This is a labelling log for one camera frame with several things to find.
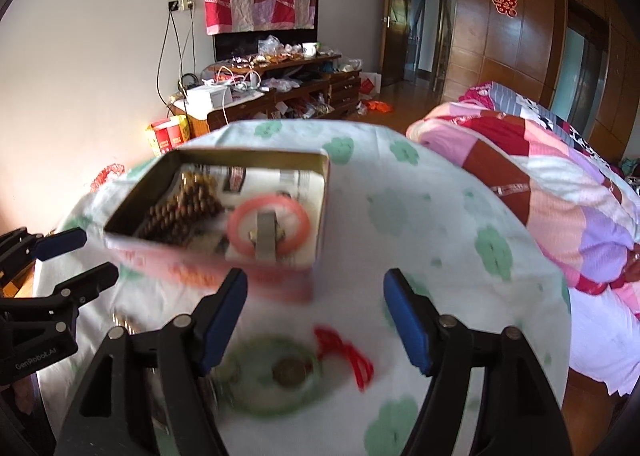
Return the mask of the silver wristwatch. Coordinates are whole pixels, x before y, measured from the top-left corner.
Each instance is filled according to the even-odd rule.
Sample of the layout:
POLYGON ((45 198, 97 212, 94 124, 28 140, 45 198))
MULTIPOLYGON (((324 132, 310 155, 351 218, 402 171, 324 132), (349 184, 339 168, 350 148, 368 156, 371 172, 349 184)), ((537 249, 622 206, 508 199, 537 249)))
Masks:
POLYGON ((277 262, 278 243, 283 239, 283 235, 277 213, 274 210, 264 210, 257 213, 256 228, 252 239, 257 261, 277 262))

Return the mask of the red knotted string charm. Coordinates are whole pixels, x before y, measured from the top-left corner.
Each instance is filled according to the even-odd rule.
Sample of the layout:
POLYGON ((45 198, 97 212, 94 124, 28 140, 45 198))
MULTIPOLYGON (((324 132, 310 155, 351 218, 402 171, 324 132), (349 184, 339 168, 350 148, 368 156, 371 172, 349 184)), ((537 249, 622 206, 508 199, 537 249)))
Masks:
POLYGON ((352 343, 345 341, 334 329, 316 326, 314 338, 318 342, 317 358, 319 361, 323 361, 329 356, 337 356, 346 361, 352 368, 352 374, 359 391, 367 390, 375 375, 374 365, 370 358, 367 358, 352 343))

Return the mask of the thin silver bangle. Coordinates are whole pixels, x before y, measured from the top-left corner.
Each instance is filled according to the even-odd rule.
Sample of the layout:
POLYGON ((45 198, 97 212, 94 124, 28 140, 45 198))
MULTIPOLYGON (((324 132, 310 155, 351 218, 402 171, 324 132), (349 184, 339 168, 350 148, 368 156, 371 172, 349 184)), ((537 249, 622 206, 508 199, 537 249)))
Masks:
MULTIPOLYGON (((135 320, 123 312, 114 310, 112 320, 115 326, 126 329, 130 336, 141 335, 144 332, 135 320)), ((137 354, 137 365, 144 368, 146 393, 150 401, 150 412, 153 421, 163 429, 168 428, 168 420, 166 418, 166 408, 162 395, 162 386, 160 385, 160 373, 156 367, 151 365, 151 357, 149 354, 137 354)))

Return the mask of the wooden bedroom door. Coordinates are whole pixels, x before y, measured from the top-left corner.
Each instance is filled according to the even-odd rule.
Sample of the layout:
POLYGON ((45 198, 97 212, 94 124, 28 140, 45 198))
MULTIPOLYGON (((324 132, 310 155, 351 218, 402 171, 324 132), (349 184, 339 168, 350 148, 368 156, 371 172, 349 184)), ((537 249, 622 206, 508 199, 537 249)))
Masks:
POLYGON ((405 75, 409 43, 411 0, 384 0, 380 73, 382 86, 398 83, 405 75))

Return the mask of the white bed sheet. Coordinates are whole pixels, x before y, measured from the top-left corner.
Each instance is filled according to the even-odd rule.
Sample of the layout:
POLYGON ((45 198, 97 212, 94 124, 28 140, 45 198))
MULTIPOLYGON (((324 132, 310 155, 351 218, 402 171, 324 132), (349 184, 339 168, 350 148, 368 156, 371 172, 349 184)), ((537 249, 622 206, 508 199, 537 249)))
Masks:
POLYGON ((617 294, 568 291, 570 369, 605 384, 609 395, 631 394, 639 380, 639 320, 617 294))

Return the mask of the white green patterned tablecloth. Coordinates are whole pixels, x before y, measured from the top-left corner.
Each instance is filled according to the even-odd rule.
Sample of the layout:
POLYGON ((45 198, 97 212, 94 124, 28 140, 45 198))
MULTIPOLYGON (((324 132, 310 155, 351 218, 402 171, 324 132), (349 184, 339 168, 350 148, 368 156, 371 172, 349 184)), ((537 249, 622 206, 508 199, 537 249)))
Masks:
POLYGON ((269 419, 225 412, 218 428, 233 455, 396 455, 424 400, 383 298, 399 268, 418 294, 469 328, 516 326, 562 398, 570 358, 570 299, 561 271, 491 190, 448 160, 383 127, 339 121, 245 121, 200 147, 322 150, 328 208, 314 298, 247 299, 236 340, 284 335, 314 343, 326 326, 373 363, 360 390, 350 365, 329 358, 323 393, 298 413, 269 419))

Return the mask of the pink cookie tin box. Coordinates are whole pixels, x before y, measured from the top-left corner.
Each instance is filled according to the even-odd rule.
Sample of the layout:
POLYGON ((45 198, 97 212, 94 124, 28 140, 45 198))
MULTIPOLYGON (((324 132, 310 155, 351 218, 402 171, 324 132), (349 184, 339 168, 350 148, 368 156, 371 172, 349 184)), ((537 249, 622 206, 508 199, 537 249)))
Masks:
POLYGON ((232 268, 246 273, 250 292, 283 302, 308 302, 320 258, 330 160, 323 150, 183 148, 161 156, 104 225, 105 246, 128 268, 161 280, 218 288, 232 268), (306 264, 235 257, 218 197, 233 167, 308 170, 326 180, 316 257, 306 264))

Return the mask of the white printed paper sheet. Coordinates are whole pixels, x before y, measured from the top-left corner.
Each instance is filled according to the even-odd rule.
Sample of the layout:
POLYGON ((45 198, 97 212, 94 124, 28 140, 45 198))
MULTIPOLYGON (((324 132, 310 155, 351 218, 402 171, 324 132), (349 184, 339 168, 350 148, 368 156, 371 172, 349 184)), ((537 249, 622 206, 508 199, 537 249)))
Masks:
POLYGON ((218 197, 226 214, 224 225, 230 251, 255 257, 257 217, 276 214, 278 259, 293 264, 314 260, 324 204, 324 177, 308 170, 233 167, 221 180, 218 197))

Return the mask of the red yellow carton box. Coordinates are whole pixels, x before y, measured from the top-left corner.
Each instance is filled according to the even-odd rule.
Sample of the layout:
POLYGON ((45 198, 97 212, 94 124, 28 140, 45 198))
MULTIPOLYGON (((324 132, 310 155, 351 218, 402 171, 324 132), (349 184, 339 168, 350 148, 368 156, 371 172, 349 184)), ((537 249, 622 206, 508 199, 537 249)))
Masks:
POLYGON ((184 115, 170 116, 145 129, 152 153, 162 156, 190 140, 189 121, 184 115))

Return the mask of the pink patchwork quilt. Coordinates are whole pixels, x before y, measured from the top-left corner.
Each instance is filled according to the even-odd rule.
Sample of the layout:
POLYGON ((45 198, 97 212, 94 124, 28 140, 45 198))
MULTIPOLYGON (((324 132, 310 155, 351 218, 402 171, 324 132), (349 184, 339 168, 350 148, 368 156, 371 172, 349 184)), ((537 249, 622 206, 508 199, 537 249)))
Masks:
POLYGON ((407 138, 484 183, 568 286, 639 312, 639 196, 565 120, 495 82, 408 127, 407 138))

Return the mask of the white box appliance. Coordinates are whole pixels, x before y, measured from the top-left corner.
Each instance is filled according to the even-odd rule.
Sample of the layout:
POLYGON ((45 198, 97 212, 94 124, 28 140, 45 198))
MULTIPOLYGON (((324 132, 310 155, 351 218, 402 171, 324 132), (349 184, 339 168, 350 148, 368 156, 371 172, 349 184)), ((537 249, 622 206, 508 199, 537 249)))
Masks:
POLYGON ((193 112, 205 112, 221 109, 232 103, 231 90, 223 84, 197 86, 186 92, 186 108, 193 112))

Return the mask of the black television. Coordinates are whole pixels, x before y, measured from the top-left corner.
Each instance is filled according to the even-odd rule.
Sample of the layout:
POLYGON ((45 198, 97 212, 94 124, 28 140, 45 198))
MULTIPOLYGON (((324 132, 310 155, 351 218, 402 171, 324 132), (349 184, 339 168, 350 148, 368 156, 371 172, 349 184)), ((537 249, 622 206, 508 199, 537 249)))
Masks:
POLYGON ((216 34, 213 36, 217 60, 252 55, 260 52, 272 52, 281 46, 301 46, 318 39, 318 12, 314 29, 290 29, 237 32, 236 34, 216 34))

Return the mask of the red pink cloth cover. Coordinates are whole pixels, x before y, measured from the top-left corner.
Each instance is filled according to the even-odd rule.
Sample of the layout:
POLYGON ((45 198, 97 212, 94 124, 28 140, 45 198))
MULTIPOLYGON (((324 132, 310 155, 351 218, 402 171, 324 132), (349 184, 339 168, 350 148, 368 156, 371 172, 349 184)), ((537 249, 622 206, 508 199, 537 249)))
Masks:
POLYGON ((318 0, 204 0, 209 37, 237 32, 314 29, 318 0))

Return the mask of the wooden wardrobe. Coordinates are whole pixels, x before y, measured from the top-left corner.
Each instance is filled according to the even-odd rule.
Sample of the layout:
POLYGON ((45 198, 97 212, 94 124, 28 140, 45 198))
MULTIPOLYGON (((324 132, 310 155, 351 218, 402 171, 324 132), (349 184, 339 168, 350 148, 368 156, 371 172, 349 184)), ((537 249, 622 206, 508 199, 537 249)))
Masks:
POLYGON ((568 5, 575 1, 604 21, 608 61, 587 140, 603 158, 630 154, 639 113, 639 36, 615 0, 518 0, 518 16, 497 13, 492 0, 457 0, 444 99, 495 81, 549 105, 558 90, 568 5))

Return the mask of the red double happiness decal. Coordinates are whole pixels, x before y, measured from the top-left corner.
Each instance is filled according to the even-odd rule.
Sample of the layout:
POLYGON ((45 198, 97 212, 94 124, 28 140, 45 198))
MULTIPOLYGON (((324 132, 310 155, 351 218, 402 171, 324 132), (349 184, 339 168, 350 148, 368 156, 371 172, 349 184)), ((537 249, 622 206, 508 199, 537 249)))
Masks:
POLYGON ((509 18, 518 16, 518 0, 492 0, 496 11, 509 18))

